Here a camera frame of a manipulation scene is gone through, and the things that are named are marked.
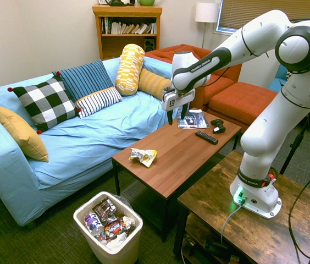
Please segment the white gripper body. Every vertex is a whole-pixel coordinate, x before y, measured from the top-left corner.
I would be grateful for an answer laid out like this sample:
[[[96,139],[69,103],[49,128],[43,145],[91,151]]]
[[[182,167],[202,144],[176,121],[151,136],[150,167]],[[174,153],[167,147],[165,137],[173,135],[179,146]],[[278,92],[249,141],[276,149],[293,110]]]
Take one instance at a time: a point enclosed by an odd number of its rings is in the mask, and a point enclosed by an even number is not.
[[[163,90],[162,109],[165,111],[171,111],[176,107],[190,103],[194,98],[194,89],[188,93],[180,95],[177,89],[168,87]]]

